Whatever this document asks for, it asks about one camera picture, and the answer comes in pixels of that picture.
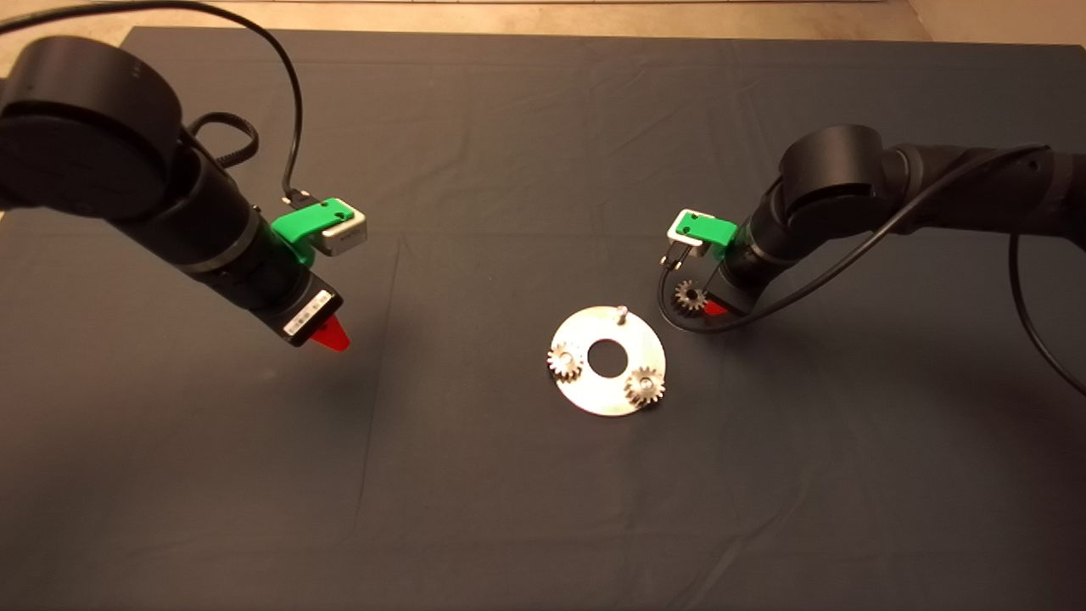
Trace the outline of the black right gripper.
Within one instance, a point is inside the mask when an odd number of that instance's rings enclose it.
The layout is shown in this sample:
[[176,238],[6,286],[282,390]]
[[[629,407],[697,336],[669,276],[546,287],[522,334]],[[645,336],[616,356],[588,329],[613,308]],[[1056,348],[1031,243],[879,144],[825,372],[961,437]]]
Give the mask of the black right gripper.
[[707,301],[703,303],[706,317],[721,317],[729,313],[745,317],[755,309],[763,294],[763,287],[736,279],[728,272],[725,264],[720,263],[714,268],[703,291],[707,295]]

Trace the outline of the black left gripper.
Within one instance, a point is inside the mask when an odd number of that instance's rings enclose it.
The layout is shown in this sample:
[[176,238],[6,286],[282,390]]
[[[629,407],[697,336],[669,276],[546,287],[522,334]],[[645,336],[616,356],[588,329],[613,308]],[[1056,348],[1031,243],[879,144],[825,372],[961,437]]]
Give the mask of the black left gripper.
[[313,341],[329,351],[345,352],[350,338],[336,316],[342,305],[340,291],[321,276],[306,273],[285,305],[274,306],[274,332],[294,347]]

